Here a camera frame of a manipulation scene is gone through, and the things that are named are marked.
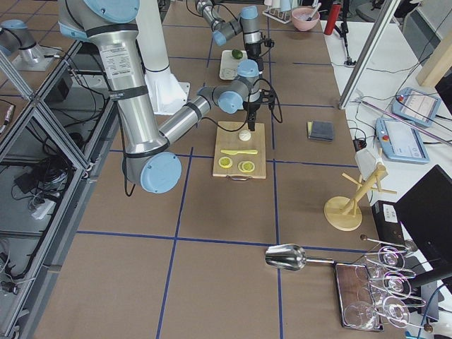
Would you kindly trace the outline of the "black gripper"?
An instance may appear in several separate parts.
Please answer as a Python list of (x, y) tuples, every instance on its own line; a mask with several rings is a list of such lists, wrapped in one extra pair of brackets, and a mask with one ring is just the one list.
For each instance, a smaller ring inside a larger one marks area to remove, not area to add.
[[(261, 51), (261, 45), (268, 48), (265, 53)], [(263, 70), (263, 55), (268, 53), (275, 45), (275, 42), (269, 37), (263, 37), (256, 42), (246, 42), (245, 50), (247, 58), (257, 63), (258, 69)]]
[(274, 113), (275, 109), (275, 91), (274, 90), (259, 90), (251, 94), (251, 97), (243, 102), (243, 108), (246, 110), (246, 123), (248, 130), (255, 131), (255, 123), (257, 111), (261, 105), (267, 105), (270, 112)]

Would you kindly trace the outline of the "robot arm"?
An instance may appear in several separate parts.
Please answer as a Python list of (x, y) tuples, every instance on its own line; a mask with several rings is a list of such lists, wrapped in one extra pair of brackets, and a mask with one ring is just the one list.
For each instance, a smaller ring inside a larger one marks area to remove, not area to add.
[(258, 71), (263, 73), (263, 53), (261, 45), (271, 49), (274, 41), (266, 37), (259, 28), (259, 16), (256, 6), (247, 6), (241, 9), (237, 18), (226, 22), (215, 10), (212, 1), (195, 1), (195, 8), (210, 25), (213, 39), (218, 46), (223, 46), (233, 37), (243, 34), (243, 43), (248, 59), (258, 64)]
[(62, 35), (94, 44), (110, 85), (109, 96), (119, 108), (122, 127), (124, 181), (162, 194), (182, 173), (169, 147), (199, 123), (213, 107), (233, 114), (247, 111), (252, 125), (263, 94), (261, 47), (272, 47), (259, 29), (258, 10), (248, 6), (239, 17), (224, 21), (211, 1), (197, 1), (197, 13), (223, 45), (242, 35), (246, 59), (227, 85), (203, 87), (188, 100), (170, 70), (162, 21), (156, 1), (60, 1)]

